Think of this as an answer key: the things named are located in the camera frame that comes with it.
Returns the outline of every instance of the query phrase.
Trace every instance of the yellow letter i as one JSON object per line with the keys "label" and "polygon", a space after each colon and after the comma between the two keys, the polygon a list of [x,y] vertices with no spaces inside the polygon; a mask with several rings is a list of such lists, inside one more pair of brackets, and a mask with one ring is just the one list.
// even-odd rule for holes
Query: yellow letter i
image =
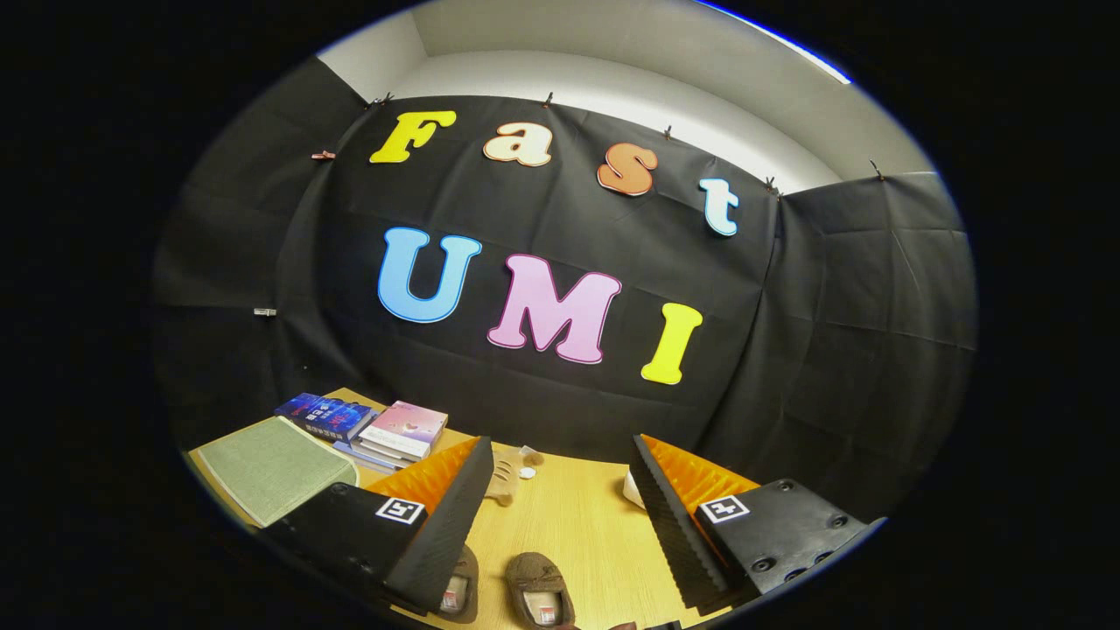
{"label": "yellow letter i", "polygon": [[683,304],[669,303],[661,307],[661,314],[665,316],[665,330],[661,333],[661,342],[657,351],[653,353],[653,361],[642,368],[642,378],[665,385],[676,385],[681,382],[681,360],[684,358],[684,349],[689,345],[689,337],[692,330],[703,322],[703,316]]}

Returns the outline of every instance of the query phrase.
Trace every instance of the green mat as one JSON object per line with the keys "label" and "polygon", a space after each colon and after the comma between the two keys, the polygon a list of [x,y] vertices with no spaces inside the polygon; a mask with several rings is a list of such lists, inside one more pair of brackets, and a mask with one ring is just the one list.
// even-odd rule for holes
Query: green mat
{"label": "green mat", "polygon": [[336,481],[357,485],[351,458],[279,416],[216,439],[198,456],[261,527]]}

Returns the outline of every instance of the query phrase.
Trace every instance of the plush toy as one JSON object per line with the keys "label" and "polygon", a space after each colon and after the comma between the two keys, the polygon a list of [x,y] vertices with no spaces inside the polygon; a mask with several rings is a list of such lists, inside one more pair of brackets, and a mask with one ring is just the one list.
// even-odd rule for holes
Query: plush toy
{"label": "plush toy", "polygon": [[489,485],[486,487],[486,497],[494,498],[503,506],[513,503],[523,474],[522,470],[525,469],[525,479],[529,479],[535,474],[532,466],[539,466],[543,463],[544,455],[529,446],[494,453],[494,474],[491,475]]}

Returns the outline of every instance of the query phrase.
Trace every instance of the light strip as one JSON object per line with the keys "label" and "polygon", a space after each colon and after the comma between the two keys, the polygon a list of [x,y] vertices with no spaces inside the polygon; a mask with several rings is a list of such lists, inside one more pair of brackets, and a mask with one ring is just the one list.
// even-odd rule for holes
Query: light strip
{"label": "light strip", "polygon": [[710,4],[708,2],[702,2],[701,0],[693,0],[693,1],[697,2],[698,4],[703,4],[704,7],[708,7],[709,9],[715,9],[715,10],[719,11],[720,13],[724,13],[725,16],[730,16],[730,17],[739,20],[740,22],[745,24],[745,25],[752,26],[752,27],[756,28],[757,30],[759,30],[762,33],[765,33],[766,35],[768,35],[772,38],[774,38],[775,40],[781,41],[782,44],[784,44],[790,49],[796,52],[799,55],[801,55],[802,57],[804,57],[806,61],[809,61],[810,63],[812,63],[814,66],[823,70],[827,73],[829,73],[829,75],[831,75],[832,78],[836,78],[840,83],[842,83],[844,85],[848,85],[849,83],[851,83],[851,80],[849,80],[847,76],[844,76],[843,74],[841,74],[840,71],[838,71],[837,68],[834,68],[834,67],[830,66],[829,64],[824,63],[823,59],[821,59],[816,55],[810,53],[809,50],[805,50],[801,46],[797,46],[793,41],[790,41],[788,39],[785,39],[785,38],[783,38],[780,35],[773,34],[773,33],[766,30],[765,28],[763,28],[763,27],[754,24],[753,21],[750,21],[750,20],[748,20],[748,19],[746,19],[744,17],[737,16],[737,15],[735,15],[735,13],[732,13],[732,12],[726,10],[726,9],[721,9],[720,7],[717,7],[715,4]]}

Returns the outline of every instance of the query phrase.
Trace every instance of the black cloth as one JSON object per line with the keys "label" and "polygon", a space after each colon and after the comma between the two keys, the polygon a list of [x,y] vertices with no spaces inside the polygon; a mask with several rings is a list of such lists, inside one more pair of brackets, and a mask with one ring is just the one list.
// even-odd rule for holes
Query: black cloth
{"label": "black cloth", "polygon": [[[342,104],[318,104],[332,101]],[[439,110],[456,122],[407,161],[370,164],[400,113]],[[484,157],[514,121],[552,131],[549,164]],[[618,142],[657,155],[648,193],[598,185]],[[337,159],[312,161],[321,149]],[[727,179],[739,198],[730,238],[707,225],[706,177]],[[394,226],[430,237],[410,287],[421,297],[438,286],[442,237],[482,243],[446,319],[407,322],[379,302]],[[538,352],[487,341],[512,253],[547,260],[559,296],[587,272],[622,282],[600,363],[563,360],[556,342]],[[159,376],[185,448],[300,391],[351,387],[563,455],[622,462],[629,436],[645,433],[762,483],[797,479],[867,520],[935,453],[974,348],[968,242],[934,174],[780,200],[726,160],[585,110],[431,96],[364,111],[317,61],[264,94],[192,174],[156,279]],[[703,316],[675,386],[640,374],[669,302]]]}

